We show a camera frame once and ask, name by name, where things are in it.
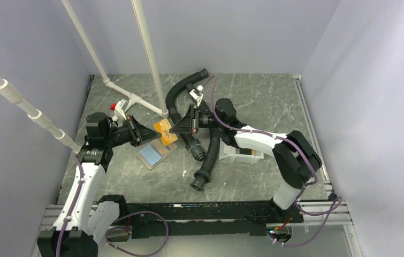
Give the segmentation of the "tan leather card holder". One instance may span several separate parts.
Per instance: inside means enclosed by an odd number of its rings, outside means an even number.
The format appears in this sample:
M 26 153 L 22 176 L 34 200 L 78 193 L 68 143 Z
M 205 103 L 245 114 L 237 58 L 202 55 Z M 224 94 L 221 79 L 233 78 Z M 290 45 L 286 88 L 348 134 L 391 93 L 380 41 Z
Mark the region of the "tan leather card holder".
M 155 139 L 143 146 L 136 154 L 136 157 L 148 170 L 152 170 L 176 149 L 177 146 L 174 143 L 164 145 L 161 139 Z

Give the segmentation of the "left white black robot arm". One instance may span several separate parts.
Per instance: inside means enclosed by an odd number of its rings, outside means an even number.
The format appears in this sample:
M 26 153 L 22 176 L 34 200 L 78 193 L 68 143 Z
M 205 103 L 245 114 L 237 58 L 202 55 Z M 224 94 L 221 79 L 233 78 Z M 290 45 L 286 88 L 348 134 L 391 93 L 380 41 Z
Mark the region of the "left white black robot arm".
M 121 225 L 129 216 L 123 195 L 105 195 L 92 208 L 113 148 L 126 143 L 138 147 L 161 137 L 131 115 L 121 126 L 103 112 L 88 115 L 86 122 L 85 143 L 75 156 L 77 167 L 67 200 L 51 229 L 41 231 L 37 239 L 42 256 L 97 256 L 111 224 Z

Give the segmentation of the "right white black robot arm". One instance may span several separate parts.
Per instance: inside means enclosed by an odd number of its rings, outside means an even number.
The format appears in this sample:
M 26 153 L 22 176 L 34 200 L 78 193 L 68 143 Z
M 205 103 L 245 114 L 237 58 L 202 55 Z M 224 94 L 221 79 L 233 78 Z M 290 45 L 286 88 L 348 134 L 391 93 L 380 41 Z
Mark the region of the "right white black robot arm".
M 290 208 L 304 189 L 317 182 L 321 158 L 306 137 L 297 130 L 288 134 L 258 130 L 237 119 L 237 111 L 230 99 L 217 100 L 213 111 L 190 105 L 185 116 L 171 129 L 171 133 L 195 134 L 200 128 L 214 129 L 222 141 L 239 149 L 251 149 L 275 158 L 283 178 L 272 198 L 270 216 L 283 222 L 290 216 Z

